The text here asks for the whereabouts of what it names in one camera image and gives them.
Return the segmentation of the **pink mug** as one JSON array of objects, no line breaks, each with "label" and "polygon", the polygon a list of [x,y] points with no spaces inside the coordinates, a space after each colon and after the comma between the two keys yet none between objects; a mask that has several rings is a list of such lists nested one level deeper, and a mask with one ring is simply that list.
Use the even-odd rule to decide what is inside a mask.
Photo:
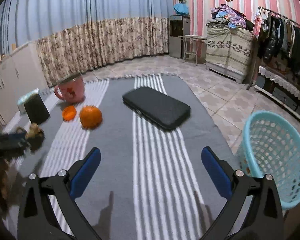
[{"label": "pink mug", "polygon": [[71,75],[59,81],[54,88],[57,98],[67,103],[79,103],[85,100],[85,84],[81,73]]}]

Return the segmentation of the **cloth covered cabinet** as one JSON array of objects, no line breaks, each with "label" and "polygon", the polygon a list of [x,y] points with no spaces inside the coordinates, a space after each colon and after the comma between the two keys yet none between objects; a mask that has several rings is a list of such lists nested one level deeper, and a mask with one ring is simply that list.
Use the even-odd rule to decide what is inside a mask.
[{"label": "cloth covered cabinet", "polygon": [[251,31],[231,29],[227,25],[208,23],[206,40],[206,69],[213,70],[237,83],[249,74],[254,41]]}]

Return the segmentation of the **low tv bench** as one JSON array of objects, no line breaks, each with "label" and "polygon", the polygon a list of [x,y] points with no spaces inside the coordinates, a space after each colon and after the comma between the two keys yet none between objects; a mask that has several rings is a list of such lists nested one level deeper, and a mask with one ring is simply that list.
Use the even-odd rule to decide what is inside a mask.
[{"label": "low tv bench", "polygon": [[254,89],[300,121],[300,90],[274,69],[259,66]]}]

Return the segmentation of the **clothes rack with garments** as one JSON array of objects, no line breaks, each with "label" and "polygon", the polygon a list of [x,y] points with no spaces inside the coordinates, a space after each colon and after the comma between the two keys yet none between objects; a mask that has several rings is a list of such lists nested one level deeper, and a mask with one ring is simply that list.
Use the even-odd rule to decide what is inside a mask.
[{"label": "clothes rack with garments", "polygon": [[255,64],[300,90],[300,24],[258,7],[252,37],[256,40]]}]

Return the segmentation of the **water dispenser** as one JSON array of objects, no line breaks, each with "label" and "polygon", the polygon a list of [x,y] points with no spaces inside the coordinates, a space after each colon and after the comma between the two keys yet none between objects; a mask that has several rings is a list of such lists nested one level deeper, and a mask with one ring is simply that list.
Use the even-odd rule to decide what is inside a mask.
[{"label": "water dispenser", "polygon": [[190,34],[191,19],[189,16],[172,15],[169,18],[169,55],[183,58],[184,45],[182,36]]}]

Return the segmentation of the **whole orange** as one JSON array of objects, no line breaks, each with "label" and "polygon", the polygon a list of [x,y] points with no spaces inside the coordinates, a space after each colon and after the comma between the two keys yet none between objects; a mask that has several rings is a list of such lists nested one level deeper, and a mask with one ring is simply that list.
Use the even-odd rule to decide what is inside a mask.
[{"label": "whole orange", "polygon": [[95,106],[84,106],[79,117],[84,129],[95,129],[102,122],[102,112]]}]

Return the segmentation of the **pile of clothes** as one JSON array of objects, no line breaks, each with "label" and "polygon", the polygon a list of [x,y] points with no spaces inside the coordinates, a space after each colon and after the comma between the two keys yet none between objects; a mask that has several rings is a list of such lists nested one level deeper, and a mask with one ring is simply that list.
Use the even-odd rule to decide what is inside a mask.
[{"label": "pile of clothes", "polygon": [[245,14],[231,8],[226,4],[210,9],[211,18],[207,20],[206,25],[221,24],[227,25],[230,29],[242,28],[252,31],[254,24],[247,20]]}]

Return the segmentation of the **white cabinet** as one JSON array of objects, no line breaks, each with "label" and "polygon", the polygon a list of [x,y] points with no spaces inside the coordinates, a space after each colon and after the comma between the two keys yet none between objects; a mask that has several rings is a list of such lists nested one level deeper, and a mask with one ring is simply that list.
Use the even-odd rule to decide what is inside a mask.
[{"label": "white cabinet", "polygon": [[17,102],[21,96],[47,87],[34,42],[7,55],[0,63],[0,124],[6,126],[19,113]]}]

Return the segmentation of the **black flat case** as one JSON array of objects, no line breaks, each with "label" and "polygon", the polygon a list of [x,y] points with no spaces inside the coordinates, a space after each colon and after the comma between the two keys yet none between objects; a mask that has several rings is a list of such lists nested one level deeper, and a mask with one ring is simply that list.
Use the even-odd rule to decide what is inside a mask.
[{"label": "black flat case", "polygon": [[191,114],[189,105],[146,86],[127,92],[122,100],[130,109],[166,131],[179,127]]}]

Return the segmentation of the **black upturned cup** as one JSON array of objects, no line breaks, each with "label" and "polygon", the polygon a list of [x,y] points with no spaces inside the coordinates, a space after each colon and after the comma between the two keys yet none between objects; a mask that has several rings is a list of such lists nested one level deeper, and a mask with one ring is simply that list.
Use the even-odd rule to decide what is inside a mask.
[{"label": "black upturned cup", "polygon": [[25,103],[25,109],[31,123],[40,125],[50,117],[50,113],[39,94],[33,96]]}]

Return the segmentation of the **small folding table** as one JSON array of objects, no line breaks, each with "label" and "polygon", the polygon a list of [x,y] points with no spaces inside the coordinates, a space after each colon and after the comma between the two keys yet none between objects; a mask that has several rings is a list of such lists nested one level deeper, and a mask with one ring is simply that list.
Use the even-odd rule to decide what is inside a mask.
[{"label": "small folding table", "polygon": [[199,51],[202,43],[207,41],[207,37],[200,35],[183,35],[179,36],[183,45],[182,59],[186,62],[187,59],[194,59],[195,64],[198,64]]}]

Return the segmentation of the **grey striped table cloth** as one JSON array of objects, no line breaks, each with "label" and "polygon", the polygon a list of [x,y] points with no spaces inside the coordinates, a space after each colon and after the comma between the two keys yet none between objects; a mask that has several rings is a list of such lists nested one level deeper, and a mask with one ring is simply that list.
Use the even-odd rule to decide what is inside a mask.
[{"label": "grey striped table cloth", "polygon": [[[122,100],[141,86],[151,87],[191,107],[180,127],[164,132]],[[69,169],[97,147],[101,163],[76,203],[102,239],[199,239],[225,204],[206,169],[201,151],[209,146],[234,169],[237,158],[210,112],[179,77],[136,76],[87,82],[87,105],[98,107],[102,124],[82,128],[79,118],[64,122],[65,104],[42,93],[50,113],[42,124],[45,139],[36,153],[12,161],[10,202],[3,222],[17,235],[19,203],[29,174],[49,177]]]}]

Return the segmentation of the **floral beige curtain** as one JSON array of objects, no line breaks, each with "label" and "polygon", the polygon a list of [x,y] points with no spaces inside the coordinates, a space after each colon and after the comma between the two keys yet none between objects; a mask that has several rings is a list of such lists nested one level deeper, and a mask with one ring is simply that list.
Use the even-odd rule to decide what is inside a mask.
[{"label": "floral beige curtain", "polygon": [[168,37],[168,18],[133,17],[76,25],[35,44],[47,85],[54,86],[72,74],[168,53]]}]

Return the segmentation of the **turquoise plastic basket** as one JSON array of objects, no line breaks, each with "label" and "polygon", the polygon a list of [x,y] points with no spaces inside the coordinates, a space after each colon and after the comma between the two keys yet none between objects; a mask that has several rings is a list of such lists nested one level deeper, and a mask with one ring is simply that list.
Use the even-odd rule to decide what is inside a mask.
[{"label": "turquoise plastic basket", "polygon": [[247,175],[273,176],[283,210],[300,203],[300,134],[285,118],[270,111],[250,115],[236,155]]}]

